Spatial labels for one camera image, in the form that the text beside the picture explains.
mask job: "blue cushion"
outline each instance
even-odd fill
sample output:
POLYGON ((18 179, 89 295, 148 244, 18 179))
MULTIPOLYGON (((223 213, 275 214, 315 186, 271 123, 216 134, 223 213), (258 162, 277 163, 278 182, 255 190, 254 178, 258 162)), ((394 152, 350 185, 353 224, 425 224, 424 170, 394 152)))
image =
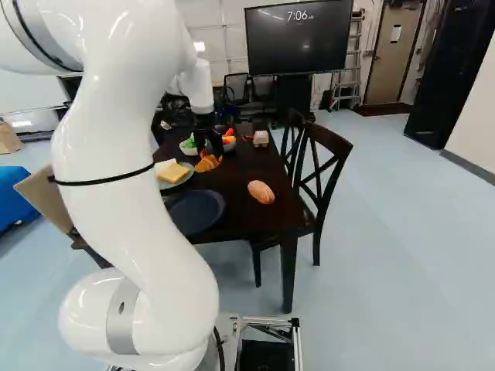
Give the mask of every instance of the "blue cushion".
POLYGON ((15 184, 30 175, 20 166, 0 167, 0 231, 18 220, 29 222, 39 216, 36 209, 14 189, 15 184))

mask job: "ladder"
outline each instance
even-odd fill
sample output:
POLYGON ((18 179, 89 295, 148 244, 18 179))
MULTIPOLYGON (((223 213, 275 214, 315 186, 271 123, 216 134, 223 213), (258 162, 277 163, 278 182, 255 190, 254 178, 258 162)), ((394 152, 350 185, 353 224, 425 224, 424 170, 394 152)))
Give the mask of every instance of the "ladder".
POLYGON ((336 71, 332 75, 332 82, 334 81, 333 76, 335 76, 335 83, 333 85, 333 104, 331 108, 340 109, 340 102, 342 100, 350 100, 350 106, 353 107, 360 103, 360 88, 361 88, 361 36, 363 32, 363 20, 364 12, 361 11, 361 16, 353 16, 351 21, 353 33, 349 35, 349 41, 353 43, 353 48, 347 50, 347 55, 352 59, 352 65, 346 66, 343 70, 336 71), (343 81, 345 74, 350 75, 350 81, 343 81), (352 92, 350 95, 342 95, 343 87, 351 87, 352 92))

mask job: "dark blue plate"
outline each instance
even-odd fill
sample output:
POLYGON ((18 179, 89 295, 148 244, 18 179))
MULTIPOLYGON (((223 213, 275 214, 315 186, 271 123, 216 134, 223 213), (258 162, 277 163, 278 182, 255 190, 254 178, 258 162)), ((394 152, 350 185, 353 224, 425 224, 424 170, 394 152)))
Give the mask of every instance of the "dark blue plate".
POLYGON ((204 232, 222 217, 225 200, 218 192, 196 190, 168 198, 165 206, 180 232, 191 237, 204 232))

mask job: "small box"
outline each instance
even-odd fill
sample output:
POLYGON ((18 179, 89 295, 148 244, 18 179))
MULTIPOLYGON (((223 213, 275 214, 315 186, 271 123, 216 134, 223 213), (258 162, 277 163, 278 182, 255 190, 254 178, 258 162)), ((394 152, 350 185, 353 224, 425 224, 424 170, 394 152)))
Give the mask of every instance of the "small box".
POLYGON ((258 130, 254 133, 253 146, 255 147, 268 147, 270 137, 266 130, 258 130))
POLYGON ((0 155, 13 153, 22 148, 22 143, 14 130, 4 121, 0 121, 0 155))

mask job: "television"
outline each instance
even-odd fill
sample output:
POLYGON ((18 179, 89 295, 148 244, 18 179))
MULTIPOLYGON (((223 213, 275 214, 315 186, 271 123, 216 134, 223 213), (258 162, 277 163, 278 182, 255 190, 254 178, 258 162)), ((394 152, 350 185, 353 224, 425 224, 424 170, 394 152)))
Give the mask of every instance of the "television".
POLYGON ((342 70, 352 6, 352 0, 325 0, 245 8, 249 73, 342 70))

